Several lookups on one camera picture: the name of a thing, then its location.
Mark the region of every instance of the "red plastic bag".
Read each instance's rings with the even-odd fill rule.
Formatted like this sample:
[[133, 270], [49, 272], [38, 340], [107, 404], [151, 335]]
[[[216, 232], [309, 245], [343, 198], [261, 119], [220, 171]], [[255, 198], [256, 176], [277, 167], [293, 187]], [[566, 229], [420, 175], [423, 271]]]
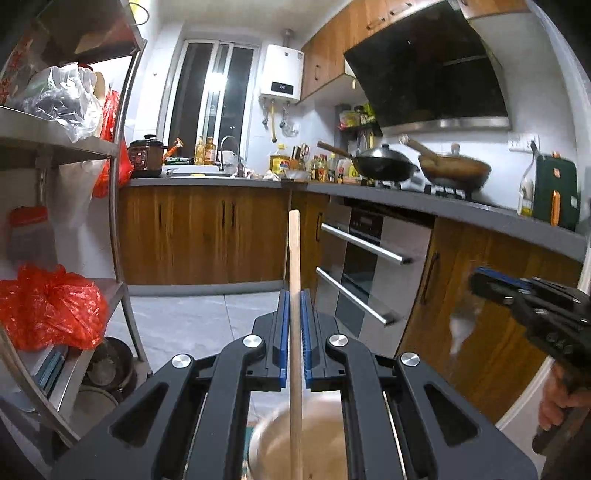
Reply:
[[[113, 141], [113, 130], [115, 129], [115, 120], [117, 119], [117, 109], [119, 108], [119, 92], [109, 90], [105, 97], [105, 104], [103, 105], [103, 127], [100, 130], [100, 137], [109, 142]], [[134, 171], [134, 166], [129, 160], [127, 154], [127, 143], [125, 136], [121, 141], [119, 152], [119, 188], [129, 182], [131, 174]], [[103, 171], [100, 172], [96, 179], [95, 187], [92, 190], [94, 198], [105, 198], [109, 193], [109, 168], [110, 160], [105, 162]]]
[[95, 348], [105, 334], [108, 308], [92, 281], [62, 265], [48, 272], [27, 264], [16, 280], [0, 281], [0, 322], [19, 350], [51, 344]]

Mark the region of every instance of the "tiled floor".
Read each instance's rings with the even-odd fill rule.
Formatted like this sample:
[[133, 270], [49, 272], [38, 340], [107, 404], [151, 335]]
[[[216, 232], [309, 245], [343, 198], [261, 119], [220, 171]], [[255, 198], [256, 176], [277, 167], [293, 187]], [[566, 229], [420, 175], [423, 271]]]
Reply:
[[[133, 297], [135, 321], [152, 370], [178, 353], [194, 358], [219, 353], [231, 341], [248, 335], [257, 317], [277, 310], [279, 292], [211, 297]], [[132, 345], [121, 307], [107, 327], [107, 335]], [[265, 416], [289, 392], [254, 392], [249, 419]]]

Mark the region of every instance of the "white water heater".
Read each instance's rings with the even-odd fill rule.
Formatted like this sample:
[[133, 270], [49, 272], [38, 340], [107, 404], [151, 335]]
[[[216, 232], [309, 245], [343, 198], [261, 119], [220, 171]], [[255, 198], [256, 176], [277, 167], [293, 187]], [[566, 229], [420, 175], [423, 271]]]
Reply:
[[293, 48], [269, 45], [262, 71], [261, 97], [291, 103], [300, 101], [304, 54]]

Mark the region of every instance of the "gray countertop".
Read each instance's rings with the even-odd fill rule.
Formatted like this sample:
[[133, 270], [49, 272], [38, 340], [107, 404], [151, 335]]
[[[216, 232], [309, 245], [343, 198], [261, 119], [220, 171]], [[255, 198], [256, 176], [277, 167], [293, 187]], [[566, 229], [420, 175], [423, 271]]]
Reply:
[[586, 240], [582, 235], [564, 228], [552, 227], [549, 223], [523, 218], [513, 210], [507, 210], [465, 200], [446, 199], [418, 192], [382, 190], [337, 183], [282, 183], [278, 181], [211, 178], [173, 177], [156, 179], [133, 179], [132, 187], [139, 186], [224, 186], [255, 187], [272, 189], [305, 190], [313, 193], [350, 197], [368, 202], [416, 210], [432, 215], [471, 223], [489, 230], [525, 240], [526, 242], [558, 252], [583, 262]]

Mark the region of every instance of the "human hand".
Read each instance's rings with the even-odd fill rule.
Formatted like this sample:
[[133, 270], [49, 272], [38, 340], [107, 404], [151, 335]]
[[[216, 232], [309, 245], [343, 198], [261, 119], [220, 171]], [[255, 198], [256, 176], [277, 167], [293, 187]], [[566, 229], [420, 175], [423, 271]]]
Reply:
[[553, 425], [562, 424], [563, 408], [591, 407], [591, 391], [578, 391], [569, 395], [563, 378], [564, 368], [554, 363], [550, 376], [544, 384], [544, 394], [538, 411], [538, 423], [546, 431]]

